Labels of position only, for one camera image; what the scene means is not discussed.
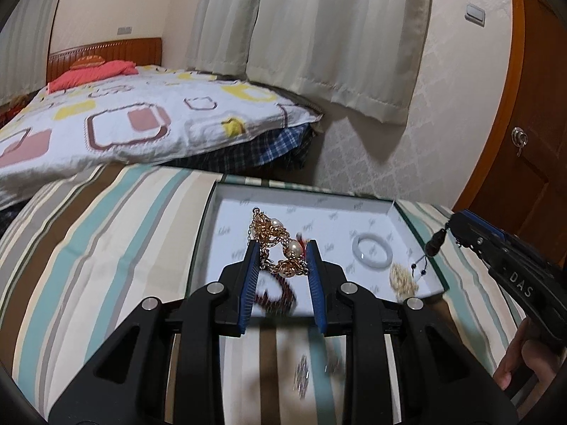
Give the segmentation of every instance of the door panel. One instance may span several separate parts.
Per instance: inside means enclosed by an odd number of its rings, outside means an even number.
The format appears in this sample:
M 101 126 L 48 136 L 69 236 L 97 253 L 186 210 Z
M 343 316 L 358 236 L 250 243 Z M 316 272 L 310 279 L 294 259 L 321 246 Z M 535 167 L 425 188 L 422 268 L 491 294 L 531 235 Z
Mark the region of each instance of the door panel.
M 471 210 L 559 262 L 567 251 L 567 30 L 545 0 L 524 0 L 518 96 L 494 164 Z M 511 141 L 521 127 L 520 156 Z

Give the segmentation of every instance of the door frame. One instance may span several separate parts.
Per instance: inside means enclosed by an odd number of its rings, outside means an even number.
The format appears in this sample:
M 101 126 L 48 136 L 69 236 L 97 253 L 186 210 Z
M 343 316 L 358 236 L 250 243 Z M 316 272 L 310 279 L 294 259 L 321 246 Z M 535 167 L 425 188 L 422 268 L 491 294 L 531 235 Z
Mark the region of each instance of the door frame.
M 504 90 L 483 152 L 480 154 L 471 177 L 453 207 L 455 212 L 470 207 L 494 163 L 504 138 L 508 135 L 508 126 L 512 118 L 522 77 L 525 40 L 526 14 L 524 0 L 512 0 L 512 40 Z

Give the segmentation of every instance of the hand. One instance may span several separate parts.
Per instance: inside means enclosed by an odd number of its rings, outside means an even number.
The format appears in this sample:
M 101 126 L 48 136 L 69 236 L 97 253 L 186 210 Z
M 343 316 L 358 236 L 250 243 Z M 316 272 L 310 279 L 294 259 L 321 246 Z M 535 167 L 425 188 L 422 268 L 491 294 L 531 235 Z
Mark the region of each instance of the hand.
M 495 382 L 505 390 L 512 380 L 512 372 L 522 363 L 526 363 L 538 377 L 538 384 L 534 387 L 528 398 L 518 407 L 518 414 L 524 417 L 547 390 L 561 367 L 561 361 L 546 345 L 534 337 L 538 334 L 535 327 L 526 318 L 520 324 L 514 339 L 510 342 L 506 354 L 494 373 Z

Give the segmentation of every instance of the pearl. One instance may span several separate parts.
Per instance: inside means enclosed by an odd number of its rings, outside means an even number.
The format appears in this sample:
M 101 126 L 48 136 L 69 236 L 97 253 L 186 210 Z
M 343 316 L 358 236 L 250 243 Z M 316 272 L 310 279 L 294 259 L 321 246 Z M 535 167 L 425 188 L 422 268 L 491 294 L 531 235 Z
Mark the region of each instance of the pearl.
M 299 241 L 296 241 L 294 239 L 291 239 L 289 243 L 287 243 L 287 248 L 289 249 L 293 257 L 301 257 L 301 254 L 303 254 L 303 248 L 301 247 L 301 244 L 299 244 Z

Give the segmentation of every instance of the white jade bangle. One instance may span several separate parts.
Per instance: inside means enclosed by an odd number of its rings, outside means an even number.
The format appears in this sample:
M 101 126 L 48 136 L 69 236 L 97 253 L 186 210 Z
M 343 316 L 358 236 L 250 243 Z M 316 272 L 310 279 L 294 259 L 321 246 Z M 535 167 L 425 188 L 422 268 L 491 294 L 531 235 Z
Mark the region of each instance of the white jade bangle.
M 378 261 L 373 261 L 368 257 L 368 254 L 364 254 L 361 250 L 360 250 L 360 246 L 359 243 L 363 240 L 363 239 L 371 239 L 372 241 L 378 243 L 382 249 L 384 249 L 384 252 L 386 253 L 386 260 L 378 262 Z M 355 256 L 355 258 L 357 259 L 357 261 L 359 261 L 360 263 L 366 265 L 367 267 L 370 268 L 387 268 L 391 263 L 392 263 L 392 248 L 390 247 L 390 245 L 388 244 L 388 242 L 382 238 L 381 236 L 378 236 L 377 234 L 373 234 L 373 233 L 361 233 L 359 235 L 356 235 L 353 239 L 353 254 Z

